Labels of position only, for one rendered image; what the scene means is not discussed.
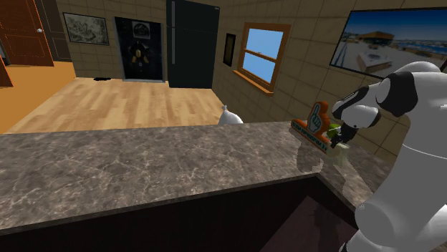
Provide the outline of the green and white small object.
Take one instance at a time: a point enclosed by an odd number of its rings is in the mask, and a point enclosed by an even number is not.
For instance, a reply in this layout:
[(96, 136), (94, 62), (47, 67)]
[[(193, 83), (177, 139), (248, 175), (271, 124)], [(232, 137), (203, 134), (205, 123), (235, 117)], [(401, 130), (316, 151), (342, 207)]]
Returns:
[(326, 131), (327, 155), (331, 158), (333, 163), (343, 166), (347, 162), (347, 154), (350, 149), (349, 145), (342, 143), (339, 140), (341, 126), (338, 124), (330, 124)]

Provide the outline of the orange foam finger trophy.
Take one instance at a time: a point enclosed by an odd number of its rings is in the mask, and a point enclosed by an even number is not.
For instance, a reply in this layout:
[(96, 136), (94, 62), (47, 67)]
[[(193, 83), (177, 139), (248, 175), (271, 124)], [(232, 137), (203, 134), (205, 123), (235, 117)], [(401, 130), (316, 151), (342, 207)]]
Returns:
[(329, 140), (323, 135), (330, 126), (327, 110), (327, 102), (315, 102), (306, 122), (299, 119), (293, 119), (291, 121), (292, 129), (297, 131), (324, 154), (327, 153), (329, 143)]

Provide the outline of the wooden framed window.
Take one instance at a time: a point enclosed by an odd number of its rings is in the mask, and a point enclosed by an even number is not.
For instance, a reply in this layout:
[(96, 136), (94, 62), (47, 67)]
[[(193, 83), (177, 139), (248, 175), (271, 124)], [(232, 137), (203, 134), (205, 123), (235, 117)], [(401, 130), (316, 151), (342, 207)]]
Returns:
[(246, 22), (234, 73), (272, 96), (291, 27), (291, 24)]

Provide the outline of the white tied garbage bag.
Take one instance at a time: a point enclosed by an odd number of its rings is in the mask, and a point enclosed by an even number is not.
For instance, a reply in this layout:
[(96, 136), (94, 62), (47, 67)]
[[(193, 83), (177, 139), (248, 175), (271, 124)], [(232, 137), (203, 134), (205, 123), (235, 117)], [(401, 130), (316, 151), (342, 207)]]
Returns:
[(219, 125), (243, 124), (243, 120), (236, 114), (228, 111), (227, 106), (222, 107), (222, 115), (219, 118)]

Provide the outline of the black refrigerator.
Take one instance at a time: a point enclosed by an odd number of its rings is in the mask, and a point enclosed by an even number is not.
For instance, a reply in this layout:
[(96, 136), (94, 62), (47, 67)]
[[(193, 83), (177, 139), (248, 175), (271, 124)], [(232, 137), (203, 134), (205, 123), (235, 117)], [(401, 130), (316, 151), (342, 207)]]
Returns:
[(218, 6), (166, 1), (170, 87), (212, 88), (219, 14)]

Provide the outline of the dark poster with gold emblem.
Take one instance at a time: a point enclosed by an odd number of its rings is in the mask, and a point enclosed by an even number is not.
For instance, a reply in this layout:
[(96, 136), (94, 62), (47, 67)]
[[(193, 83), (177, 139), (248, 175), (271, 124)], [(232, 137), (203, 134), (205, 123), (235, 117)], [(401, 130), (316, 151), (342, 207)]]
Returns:
[(163, 25), (118, 16), (114, 25), (123, 79), (164, 82)]

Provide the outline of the brown wooden door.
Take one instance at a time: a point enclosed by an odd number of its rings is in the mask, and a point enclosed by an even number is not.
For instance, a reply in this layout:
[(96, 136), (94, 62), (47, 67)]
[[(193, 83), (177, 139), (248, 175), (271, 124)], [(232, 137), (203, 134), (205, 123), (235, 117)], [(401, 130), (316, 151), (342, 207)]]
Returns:
[(11, 64), (54, 66), (34, 0), (0, 0), (0, 41)]

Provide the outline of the large seaside wall picture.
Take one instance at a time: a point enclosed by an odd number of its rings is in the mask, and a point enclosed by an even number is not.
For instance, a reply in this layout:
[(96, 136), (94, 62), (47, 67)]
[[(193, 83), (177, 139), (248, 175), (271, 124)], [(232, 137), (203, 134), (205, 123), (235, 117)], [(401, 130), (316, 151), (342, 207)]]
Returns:
[(447, 7), (351, 11), (330, 65), (383, 78), (419, 61), (447, 67)]

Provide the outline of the small dark framed wall picture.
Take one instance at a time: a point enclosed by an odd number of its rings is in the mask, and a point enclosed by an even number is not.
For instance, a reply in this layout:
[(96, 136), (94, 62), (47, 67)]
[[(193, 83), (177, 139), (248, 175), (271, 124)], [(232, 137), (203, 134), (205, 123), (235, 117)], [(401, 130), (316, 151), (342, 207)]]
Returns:
[(223, 53), (223, 63), (228, 65), (229, 67), (232, 66), (235, 43), (236, 43), (236, 35), (227, 33)]

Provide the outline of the grey sketch framed wall picture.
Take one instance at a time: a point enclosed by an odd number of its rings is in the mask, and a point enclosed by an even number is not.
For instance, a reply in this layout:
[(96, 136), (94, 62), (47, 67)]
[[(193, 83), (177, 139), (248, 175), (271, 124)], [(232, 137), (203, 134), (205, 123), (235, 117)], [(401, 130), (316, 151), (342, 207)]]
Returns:
[(69, 40), (74, 43), (109, 45), (105, 18), (63, 13)]

